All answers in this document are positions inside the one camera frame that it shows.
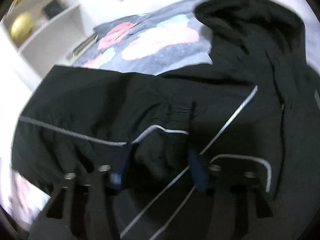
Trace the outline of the black jacket with white piping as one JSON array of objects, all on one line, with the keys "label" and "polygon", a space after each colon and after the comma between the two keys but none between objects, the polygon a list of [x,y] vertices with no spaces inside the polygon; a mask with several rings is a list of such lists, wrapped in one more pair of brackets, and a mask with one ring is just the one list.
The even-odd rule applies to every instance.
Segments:
[{"label": "black jacket with white piping", "polygon": [[120,239],[207,239],[213,198],[189,153],[262,158],[273,217],[243,239],[299,239],[319,211],[319,75],[303,21],[269,0],[210,0],[195,15],[213,31],[212,64],[156,76],[53,67],[19,118],[12,166],[51,197],[131,144],[112,200]]}]

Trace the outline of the grey floral bed quilt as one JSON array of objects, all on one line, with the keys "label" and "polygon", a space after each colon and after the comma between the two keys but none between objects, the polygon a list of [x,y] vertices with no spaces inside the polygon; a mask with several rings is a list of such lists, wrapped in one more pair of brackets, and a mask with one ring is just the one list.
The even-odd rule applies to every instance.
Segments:
[{"label": "grey floral bed quilt", "polygon": [[97,25],[97,38],[74,67],[158,75],[208,63],[212,31],[194,9],[207,0],[184,0],[159,10]]}]

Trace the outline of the white shelf unit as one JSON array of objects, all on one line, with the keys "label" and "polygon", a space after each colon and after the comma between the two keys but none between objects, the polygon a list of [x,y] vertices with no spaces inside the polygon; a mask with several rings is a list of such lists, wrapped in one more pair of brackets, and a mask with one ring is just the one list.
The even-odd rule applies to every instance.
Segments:
[{"label": "white shelf unit", "polygon": [[[1,19],[5,39],[1,43],[1,56],[20,63],[17,71],[30,85],[43,79],[54,65],[70,65],[75,60],[73,51],[92,34],[93,23],[80,0],[57,0],[64,11],[48,19],[43,8],[52,1],[23,0]],[[24,12],[31,14],[34,27],[22,44],[16,44],[10,29],[17,16]]]}]

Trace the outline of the yellow ball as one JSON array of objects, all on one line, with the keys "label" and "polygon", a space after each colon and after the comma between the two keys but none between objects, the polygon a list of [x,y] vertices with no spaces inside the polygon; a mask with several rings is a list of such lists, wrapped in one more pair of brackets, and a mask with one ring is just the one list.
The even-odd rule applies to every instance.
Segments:
[{"label": "yellow ball", "polygon": [[16,44],[22,44],[32,33],[34,22],[29,12],[24,12],[14,20],[10,36]]}]

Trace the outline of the black framed picture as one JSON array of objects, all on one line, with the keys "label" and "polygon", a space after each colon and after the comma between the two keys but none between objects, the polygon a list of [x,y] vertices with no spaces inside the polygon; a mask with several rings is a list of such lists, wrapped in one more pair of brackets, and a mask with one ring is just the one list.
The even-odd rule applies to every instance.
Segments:
[{"label": "black framed picture", "polygon": [[43,12],[48,19],[54,18],[63,11],[64,8],[57,0],[53,0],[43,8]]}]

